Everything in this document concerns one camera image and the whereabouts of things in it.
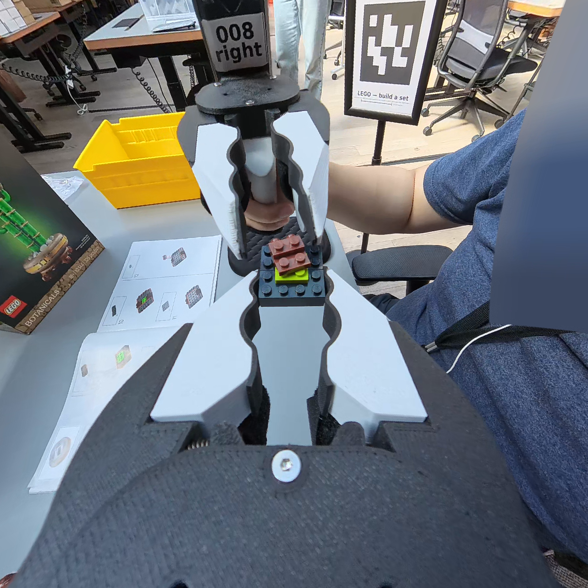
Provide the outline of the brown toy brick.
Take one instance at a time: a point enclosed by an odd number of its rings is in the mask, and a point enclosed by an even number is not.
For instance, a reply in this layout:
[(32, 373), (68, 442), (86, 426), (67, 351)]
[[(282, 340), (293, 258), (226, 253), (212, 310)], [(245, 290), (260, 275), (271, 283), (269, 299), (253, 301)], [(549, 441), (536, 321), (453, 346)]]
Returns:
[(283, 239), (272, 239), (269, 250), (280, 278), (306, 270), (311, 266), (305, 245), (301, 237), (291, 233)]

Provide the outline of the sign stand with marker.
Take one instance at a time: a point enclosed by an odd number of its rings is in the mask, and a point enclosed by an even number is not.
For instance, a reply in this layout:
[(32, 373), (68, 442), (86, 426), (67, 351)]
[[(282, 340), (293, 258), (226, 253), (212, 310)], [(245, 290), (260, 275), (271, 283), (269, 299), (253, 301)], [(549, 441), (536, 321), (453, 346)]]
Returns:
[(447, 1), (347, 1), (344, 113), (378, 120), (371, 160), (380, 165), (386, 122), (417, 125)]

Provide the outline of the person's right hand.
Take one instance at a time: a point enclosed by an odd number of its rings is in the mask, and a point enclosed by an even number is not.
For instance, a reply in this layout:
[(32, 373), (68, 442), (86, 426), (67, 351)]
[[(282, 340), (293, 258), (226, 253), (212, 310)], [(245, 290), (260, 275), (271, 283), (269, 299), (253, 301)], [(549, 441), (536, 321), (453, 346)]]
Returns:
[(245, 210), (245, 220), (248, 227), (257, 231), (277, 231), (289, 222), (294, 211), (294, 204), (287, 199), (271, 204), (250, 199)]

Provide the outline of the grey table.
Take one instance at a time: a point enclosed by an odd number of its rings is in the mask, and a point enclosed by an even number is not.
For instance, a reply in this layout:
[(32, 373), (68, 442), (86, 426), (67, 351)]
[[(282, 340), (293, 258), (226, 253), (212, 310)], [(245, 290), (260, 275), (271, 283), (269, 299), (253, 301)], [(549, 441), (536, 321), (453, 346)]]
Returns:
[(173, 56), (195, 58), (196, 79), (200, 84), (214, 80), (202, 32), (194, 28), (152, 32), (138, 3), (90, 34), (84, 43), (92, 51), (107, 50), (119, 69), (139, 68), (146, 58), (158, 58), (177, 111), (185, 110), (187, 97)]

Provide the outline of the black toy brick plate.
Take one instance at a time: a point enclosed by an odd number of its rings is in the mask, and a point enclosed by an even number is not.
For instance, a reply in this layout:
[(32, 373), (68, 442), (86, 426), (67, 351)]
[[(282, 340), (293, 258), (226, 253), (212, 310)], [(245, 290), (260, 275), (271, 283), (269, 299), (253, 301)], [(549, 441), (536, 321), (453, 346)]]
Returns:
[(264, 246), (258, 282), (259, 304), (261, 306), (324, 305), (327, 291), (321, 250), (309, 259), (311, 266), (308, 268), (308, 283), (278, 285), (275, 282), (275, 264), (269, 246)]

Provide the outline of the black quilted pad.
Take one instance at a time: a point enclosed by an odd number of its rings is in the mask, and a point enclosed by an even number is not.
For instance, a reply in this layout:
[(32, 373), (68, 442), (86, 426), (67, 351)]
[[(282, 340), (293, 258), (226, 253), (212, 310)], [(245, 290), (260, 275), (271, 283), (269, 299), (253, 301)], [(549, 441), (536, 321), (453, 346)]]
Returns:
[(306, 235), (304, 231), (299, 228), (297, 217), (292, 216), (283, 228), (274, 232), (262, 232), (253, 228), (247, 228), (247, 256), (243, 259), (237, 259), (232, 251), (227, 249), (229, 266), (235, 274), (242, 277), (246, 276), (251, 271), (258, 270), (263, 254), (263, 247), (267, 246), (274, 238), (283, 239), (290, 234), (297, 234), (301, 238), (310, 258), (321, 250), (322, 260), (324, 262), (329, 260), (331, 256), (331, 246), (327, 232), (323, 232), (320, 245), (313, 245), (311, 236)]

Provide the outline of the person's blue shirt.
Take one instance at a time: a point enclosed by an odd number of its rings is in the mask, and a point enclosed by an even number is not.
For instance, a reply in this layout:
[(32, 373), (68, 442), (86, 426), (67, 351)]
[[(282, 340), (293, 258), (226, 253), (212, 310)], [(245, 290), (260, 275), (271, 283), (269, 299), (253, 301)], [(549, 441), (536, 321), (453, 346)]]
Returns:
[[(425, 173), (433, 209), (473, 228), (432, 283), (386, 312), (420, 344), (489, 300), (499, 218), (525, 113), (437, 159)], [(450, 376), (495, 435), (531, 511), (587, 562), (587, 335), (475, 343)]]

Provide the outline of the person's right forearm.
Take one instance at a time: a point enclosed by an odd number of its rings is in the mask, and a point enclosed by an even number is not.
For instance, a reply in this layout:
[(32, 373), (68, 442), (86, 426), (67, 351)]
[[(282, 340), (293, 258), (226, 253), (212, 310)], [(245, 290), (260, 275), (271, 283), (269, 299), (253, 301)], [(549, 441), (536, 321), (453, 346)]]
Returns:
[(327, 217), (356, 231), (384, 235), (460, 226), (441, 217), (425, 197), (429, 165), (416, 169), (329, 164)]

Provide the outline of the stack of white boxes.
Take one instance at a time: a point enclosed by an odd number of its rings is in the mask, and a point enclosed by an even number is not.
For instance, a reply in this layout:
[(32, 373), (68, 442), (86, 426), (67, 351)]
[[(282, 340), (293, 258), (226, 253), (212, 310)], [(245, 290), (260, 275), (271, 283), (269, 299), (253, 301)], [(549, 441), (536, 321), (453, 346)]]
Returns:
[(10, 35), (26, 26), (18, 8), (11, 2), (1, 1), (1, 36)]

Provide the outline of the yellow plastic bin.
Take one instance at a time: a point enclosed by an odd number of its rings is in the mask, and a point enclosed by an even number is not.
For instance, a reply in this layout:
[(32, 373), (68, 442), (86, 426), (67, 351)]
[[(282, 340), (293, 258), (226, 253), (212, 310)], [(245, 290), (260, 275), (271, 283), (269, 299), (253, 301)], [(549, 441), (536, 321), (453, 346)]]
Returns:
[(103, 121), (74, 168), (116, 208), (199, 199), (178, 142), (183, 112)]

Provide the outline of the wood-edged table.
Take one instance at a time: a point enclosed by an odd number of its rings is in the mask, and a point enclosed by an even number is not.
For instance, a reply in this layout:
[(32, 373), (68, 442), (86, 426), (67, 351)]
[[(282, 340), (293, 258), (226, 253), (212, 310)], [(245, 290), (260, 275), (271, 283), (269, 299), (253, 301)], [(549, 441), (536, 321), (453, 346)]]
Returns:
[(9, 63), (1, 67), (18, 77), (40, 82), (51, 95), (47, 107), (96, 101), (99, 91), (87, 91), (82, 77), (93, 81), (116, 68), (100, 69), (84, 45), (89, 1), (67, 1), (57, 11), (36, 13), (32, 24), (1, 37), (1, 54), (7, 58), (38, 61), (43, 74), (18, 70)]

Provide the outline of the clear plastic bag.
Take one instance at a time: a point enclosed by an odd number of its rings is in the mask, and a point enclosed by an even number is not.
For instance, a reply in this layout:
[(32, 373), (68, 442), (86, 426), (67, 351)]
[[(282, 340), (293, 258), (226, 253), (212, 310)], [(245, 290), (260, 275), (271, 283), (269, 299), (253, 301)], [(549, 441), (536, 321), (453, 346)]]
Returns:
[(78, 176), (57, 178), (52, 174), (42, 174), (40, 177), (66, 203), (72, 201), (80, 188), (87, 184), (84, 178)]

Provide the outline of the black toy set box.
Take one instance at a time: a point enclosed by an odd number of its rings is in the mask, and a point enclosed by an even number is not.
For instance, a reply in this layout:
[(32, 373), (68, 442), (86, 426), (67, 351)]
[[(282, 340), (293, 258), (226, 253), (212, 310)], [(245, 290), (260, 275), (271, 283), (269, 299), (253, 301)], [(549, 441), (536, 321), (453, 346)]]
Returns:
[(1, 138), (1, 330), (30, 334), (103, 249)]

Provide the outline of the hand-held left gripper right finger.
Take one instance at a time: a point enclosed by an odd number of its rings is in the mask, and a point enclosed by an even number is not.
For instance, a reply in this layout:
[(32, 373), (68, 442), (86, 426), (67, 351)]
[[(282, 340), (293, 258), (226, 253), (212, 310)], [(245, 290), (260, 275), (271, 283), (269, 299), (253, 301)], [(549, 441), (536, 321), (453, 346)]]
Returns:
[(384, 314), (336, 272), (325, 272), (320, 363), (320, 415), (362, 425), (371, 442), (380, 422), (422, 423), (428, 417)]

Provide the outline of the white instruction booklet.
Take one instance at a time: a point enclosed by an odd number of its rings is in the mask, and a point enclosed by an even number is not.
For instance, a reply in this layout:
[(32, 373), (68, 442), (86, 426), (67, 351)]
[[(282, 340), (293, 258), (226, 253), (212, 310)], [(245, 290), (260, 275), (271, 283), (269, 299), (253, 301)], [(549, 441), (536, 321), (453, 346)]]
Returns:
[(134, 242), (96, 333), (77, 356), (61, 415), (29, 483), (55, 491), (72, 457), (121, 386), (184, 323), (215, 300), (220, 236)]

